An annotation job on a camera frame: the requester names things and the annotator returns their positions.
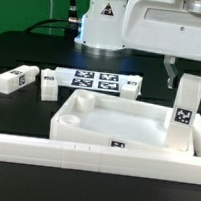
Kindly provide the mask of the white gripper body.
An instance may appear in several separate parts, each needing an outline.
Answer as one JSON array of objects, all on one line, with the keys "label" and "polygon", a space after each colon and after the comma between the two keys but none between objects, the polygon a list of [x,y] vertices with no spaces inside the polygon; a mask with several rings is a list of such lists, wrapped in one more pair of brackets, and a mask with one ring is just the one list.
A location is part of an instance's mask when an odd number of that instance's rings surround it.
[{"label": "white gripper body", "polygon": [[201,0],[128,0],[126,46],[201,62]]}]

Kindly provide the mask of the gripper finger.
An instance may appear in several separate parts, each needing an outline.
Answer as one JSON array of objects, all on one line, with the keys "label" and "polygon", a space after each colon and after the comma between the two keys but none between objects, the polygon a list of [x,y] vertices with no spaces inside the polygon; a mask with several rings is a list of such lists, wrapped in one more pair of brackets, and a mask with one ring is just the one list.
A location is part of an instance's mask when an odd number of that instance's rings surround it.
[{"label": "gripper finger", "polygon": [[168,74],[168,85],[169,89],[172,89],[175,85],[175,77],[178,75],[176,68],[176,58],[170,55],[164,56],[164,67]]}]

